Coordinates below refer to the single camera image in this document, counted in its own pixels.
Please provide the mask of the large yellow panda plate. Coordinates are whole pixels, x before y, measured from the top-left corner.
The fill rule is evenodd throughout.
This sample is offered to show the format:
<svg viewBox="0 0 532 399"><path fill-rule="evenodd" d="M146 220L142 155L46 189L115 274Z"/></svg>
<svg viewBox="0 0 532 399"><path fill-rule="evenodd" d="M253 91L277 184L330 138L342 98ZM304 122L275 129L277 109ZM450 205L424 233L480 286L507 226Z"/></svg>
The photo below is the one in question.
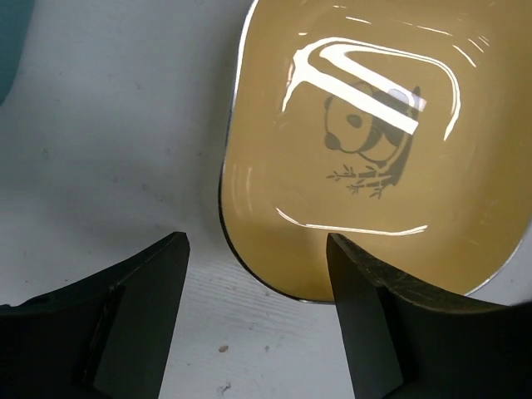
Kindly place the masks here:
<svg viewBox="0 0 532 399"><path fill-rule="evenodd" d="M255 1L219 183L260 283L333 300L326 242L458 294L531 258L528 1Z"/></svg>

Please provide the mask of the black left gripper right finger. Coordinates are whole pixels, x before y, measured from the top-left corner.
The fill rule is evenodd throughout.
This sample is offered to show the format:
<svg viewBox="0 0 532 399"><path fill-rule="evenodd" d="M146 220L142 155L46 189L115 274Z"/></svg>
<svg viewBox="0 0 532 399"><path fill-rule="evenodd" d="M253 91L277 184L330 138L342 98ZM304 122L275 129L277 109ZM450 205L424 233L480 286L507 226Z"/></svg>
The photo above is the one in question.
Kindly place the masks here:
<svg viewBox="0 0 532 399"><path fill-rule="evenodd" d="M530 303L451 293L341 234L326 252L356 397L530 397Z"/></svg>

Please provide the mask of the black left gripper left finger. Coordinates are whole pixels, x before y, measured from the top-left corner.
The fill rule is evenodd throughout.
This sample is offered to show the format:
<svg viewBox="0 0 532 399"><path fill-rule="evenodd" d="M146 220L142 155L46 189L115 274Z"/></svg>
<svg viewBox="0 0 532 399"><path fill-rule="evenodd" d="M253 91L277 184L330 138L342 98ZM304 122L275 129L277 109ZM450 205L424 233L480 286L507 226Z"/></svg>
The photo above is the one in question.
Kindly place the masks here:
<svg viewBox="0 0 532 399"><path fill-rule="evenodd" d="M190 256L174 232L63 288L1 308L4 398L156 398Z"/></svg>

